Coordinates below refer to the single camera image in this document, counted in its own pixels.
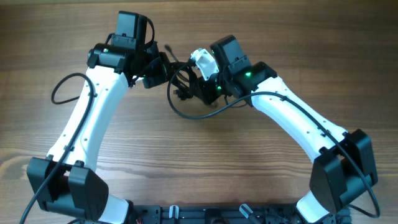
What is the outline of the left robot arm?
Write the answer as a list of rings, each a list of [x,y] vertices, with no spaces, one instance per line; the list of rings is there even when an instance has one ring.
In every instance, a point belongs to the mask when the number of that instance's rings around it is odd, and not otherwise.
[[[120,11],[115,32],[89,51],[84,87],[65,129],[45,158],[28,164],[31,204],[81,223],[137,221],[133,203],[111,195],[96,168],[104,134],[127,90],[137,82],[152,88],[169,78],[166,55],[155,40],[146,40],[153,31],[148,17]]]

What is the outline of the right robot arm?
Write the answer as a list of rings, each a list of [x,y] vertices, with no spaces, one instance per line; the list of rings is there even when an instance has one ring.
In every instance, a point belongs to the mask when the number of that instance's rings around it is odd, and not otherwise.
[[[228,35],[196,49],[190,58],[201,72],[198,96],[211,104],[221,95],[244,100],[268,115],[305,151],[313,164],[309,192],[296,203],[299,215],[316,223],[336,214],[378,182],[370,137],[349,133],[296,96],[264,62],[251,63]]]

